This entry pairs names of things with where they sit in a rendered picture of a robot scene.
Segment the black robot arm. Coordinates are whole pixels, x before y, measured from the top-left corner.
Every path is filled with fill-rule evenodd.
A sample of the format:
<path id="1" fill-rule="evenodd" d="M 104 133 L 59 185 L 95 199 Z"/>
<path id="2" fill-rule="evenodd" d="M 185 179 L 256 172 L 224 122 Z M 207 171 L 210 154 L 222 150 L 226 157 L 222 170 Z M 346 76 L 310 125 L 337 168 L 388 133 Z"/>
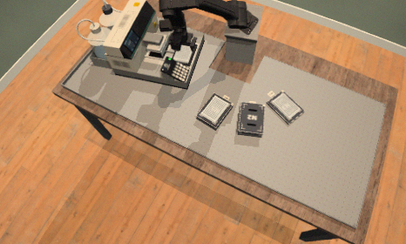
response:
<path id="1" fill-rule="evenodd" d="M 174 51 L 180 51 L 181 44 L 186 43 L 188 39 L 187 31 L 185 32 L 185 14 L 183 13 L 184 16 L 182 18 L 180 17 L 181 14 L 179 14 L 179 12 L 181 10 L 189 10 L 193 8 L 223 17 L 225 20 L 227 20 L 227 25 L 230 26 L 230 29 L 240 29 L 248 35 L 254 29 L 255 25 L 259 22 L 259 19 L 252 15 L 252 13 L 250 14 L 253 16 L 254 21 L 252 22 L 252 18 L 250 20 L 250 14 L 248 15 L 247 10 L 247 3 L 244 1 L 159 0 L 159 12 L 162 12 L 162 17 L 168 20 L 159 20 L 159 29 L 160 32 L 173 30 L 171 49 L 173 49 Z M 182 32 L 182 34 L 179 34 L 177 32 Z"/>

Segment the dark grey l-shaped raised edge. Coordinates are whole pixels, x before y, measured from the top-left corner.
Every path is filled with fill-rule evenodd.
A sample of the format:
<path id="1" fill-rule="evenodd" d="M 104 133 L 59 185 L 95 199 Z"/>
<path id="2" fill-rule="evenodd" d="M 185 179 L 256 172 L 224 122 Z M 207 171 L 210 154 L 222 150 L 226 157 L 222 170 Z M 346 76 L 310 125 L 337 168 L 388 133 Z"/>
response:
<path id="1" fill-rule="evenodd" d="M 71 71 L 71 73 L 66 77 L 66 79 L 62 82 L 61 85 L 62 85 L 65 89 L 67 89 L 67 90 L 69 90 L 69 91 L 71 91 L 71 92 L 77 94 L 78 96 L 80 96 L 80 97 L 82 97 L 82 98 L 85 98 L 85 99 L 91 101 L 92 103 L 103 107 L 103 108 L 106 109 L 107 111 L 112 112 L 112 113 L 118 115 L 114 110 L 112 110 L 112 109 L 110 109 L 110 108 L 108 108 L 108 107 L 106 107 L 106 106 L 104 106 L 104 105 L 101 105 L 101 104 L 98 103 L 97 101 L 95 101 L 95 100 L 93 100 L 93 99 L 91 99 L 91 98 L 88 98 L 88 97 L 86 97 L 85 95 L 83 95 L 83 94 L 81 94 L 81 93 L 79 93 L 79 92 L 77 92 L 77 91 L 74 91 L 74 90 L 72 90 L 71 88 L 69 88 L 69 87 L 67 87 L 67 86 L 64 85 L 64 84 L 69 80 L 69 78 L 73 75 L 73 73 L 78 69 L 78 67 L 90 56 L 91 53 L 92 53 L 92 49 L 89 50 L 89 52 L 83 57 L 83 59 L 82 59 L 82 60 L 77 64 L 77 66 Z M 82 95 L 82 96 L 81 96 L 81 95 Z"/>

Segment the white bottle with black cap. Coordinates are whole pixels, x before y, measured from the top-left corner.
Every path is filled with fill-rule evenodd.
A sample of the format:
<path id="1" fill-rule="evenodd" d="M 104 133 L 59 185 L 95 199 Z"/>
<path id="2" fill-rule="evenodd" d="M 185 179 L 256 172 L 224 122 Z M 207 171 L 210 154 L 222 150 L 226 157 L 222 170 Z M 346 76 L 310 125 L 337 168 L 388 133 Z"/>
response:
<path id="1" fill-rule="evenodd" d="M 121 12 L 113 10 L 110 4 L 107 4 L 107 8 L 103 5 L 102 11 L 104 13 L 99 18 L 101 26 L 112 30 Z"/>

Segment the white well plate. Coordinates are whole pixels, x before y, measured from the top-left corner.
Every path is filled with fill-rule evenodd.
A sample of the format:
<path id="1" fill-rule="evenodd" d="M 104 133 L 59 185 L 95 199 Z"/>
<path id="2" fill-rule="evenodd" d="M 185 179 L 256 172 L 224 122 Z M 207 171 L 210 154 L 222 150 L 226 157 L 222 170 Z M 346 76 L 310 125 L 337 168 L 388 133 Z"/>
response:
<path id="1" fill-rule="evenodd" d="M 283 100 L 284 99 L 284 100 Z M 287 103 L 286 103 L 287 102 Z M 288 119 L 291 119 L 301 109 L 284 93 L 272 101 L 274 106 L 282 112 Z M 282 104 L 283 103 L 283 104 Z M 283 109 L 283 108 L 284 109 Z"/>
<path id="2" fill-rule="evenodd" d="M 190 46 L 181 45 L 180 51 L 176 51 L 174 60 L 182 63 L 189 63 L 192 51 Z"/>
<path id="3" fill-rule="evenodd" d="M 213 99 L 210 101 L 210 103 L 207 105 L 207 107 L 204 109 L 204 111 L 200 115 L 209 119 L 210 121 L 214 122 L 214 124 L 215 124 L 216 121 L 221 116 L 221 114 L 226 110 L 226 108 L 228 106 L 229 106 L 229 104 L 226 101 L 214 96 Z"/>

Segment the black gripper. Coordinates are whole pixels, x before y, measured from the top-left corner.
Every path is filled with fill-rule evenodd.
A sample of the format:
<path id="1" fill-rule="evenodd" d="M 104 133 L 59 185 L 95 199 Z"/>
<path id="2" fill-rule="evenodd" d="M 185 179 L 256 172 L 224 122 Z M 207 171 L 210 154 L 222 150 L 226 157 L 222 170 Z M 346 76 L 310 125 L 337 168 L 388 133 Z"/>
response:
<path id="1" fill-rule="evenodd" d="M 188 35 L 188 39 L 187 39 L 186 43 L 182 43 L 181 45 L 190 46 L 191 51 L 193 51 L 193 48 L 194 48 L 195 43 L 196 43 L 196 41 L 197 41 L 197 38 L 196 38 L 196 37 L 193 37 L 193 34 L 192 34 L 192 33 L 188 33 L 188 32 L 187 32 L 187 35 Z M 193 37 L 193 40 L 192 40 L 192 37 Z M 173 34 L 171 33 L 171 35 L 170 35 L 170 37 L 169 37 L 168 43 L 170 44 L 170 43 L 172 42 L 172 40 L 173 40 Z M 191 42 L 191 40 L 192 40 L 192 42 Z"/>

